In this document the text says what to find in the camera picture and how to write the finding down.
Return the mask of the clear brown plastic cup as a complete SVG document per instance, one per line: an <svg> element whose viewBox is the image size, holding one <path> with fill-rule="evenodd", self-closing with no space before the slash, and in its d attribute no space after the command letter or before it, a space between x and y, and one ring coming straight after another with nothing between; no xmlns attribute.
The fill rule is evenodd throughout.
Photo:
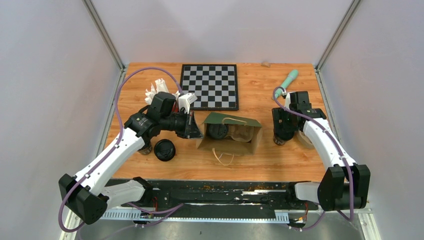
<svg viewBox="0 0 424 240"><path fill-rule="evenodd" d="M287 142L287 140L281 139L277 135L273 135L273 142L278 146L283 146Z"/></svg>

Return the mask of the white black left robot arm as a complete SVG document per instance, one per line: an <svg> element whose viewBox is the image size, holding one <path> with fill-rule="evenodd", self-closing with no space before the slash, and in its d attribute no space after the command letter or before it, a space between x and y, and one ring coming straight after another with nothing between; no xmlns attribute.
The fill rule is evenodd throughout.
<svg viewBox="0 0 424 240"><path fill-rule="evenodd" d="M58 181L62 198L60 211L68 207L84 224L91 225L116 206L137 202L149 206L153 201L151 185L141 177L107 187L114 173L135 152L151 147L151 139L161 131L175 132L182 139L203 137L190 109L197 100L194 93L175 97L160 91L151 104L120 122L120 131L90 164L74 175L64 174Z"/></svg>

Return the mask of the green paper bag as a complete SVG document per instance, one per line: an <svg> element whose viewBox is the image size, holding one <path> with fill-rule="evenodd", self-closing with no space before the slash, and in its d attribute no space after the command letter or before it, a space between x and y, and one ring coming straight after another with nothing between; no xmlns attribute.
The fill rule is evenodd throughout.
<svg viewBox="0 0 424 240"><path fill-rule="evenodd" d="M215 140L208 136L207 127L209 124L226 124L229 125L247 125L254 127L254 135L249 142L239 142L233 140L228 135L221 140ZM224 166L230 165L233 161L223 163L221 158L223 155L234 157L253 156L263 136L263 126L252 118L223 114L219 112L211 112L200 125L203 138L196 141L196 149L212 153L214 158Z"/></svg>

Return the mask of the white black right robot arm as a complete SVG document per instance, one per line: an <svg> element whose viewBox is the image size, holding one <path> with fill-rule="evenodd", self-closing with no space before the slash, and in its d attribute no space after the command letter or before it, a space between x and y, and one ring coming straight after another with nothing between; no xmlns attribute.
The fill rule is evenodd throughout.
<svg viewBox="0 0 424 240"><path fill-rule="evenodd" d="M271 110L273 141L282 146L295 134L304 134L317 151L326 172L317 182L295 182L285 195L286 204L298 209L305 201L319 204L324 211L363 209L368 202L371 171L358 164L333 134L324 111L313 108L306 91L282 91L284 103L276 95L277 107Z"/></svg>

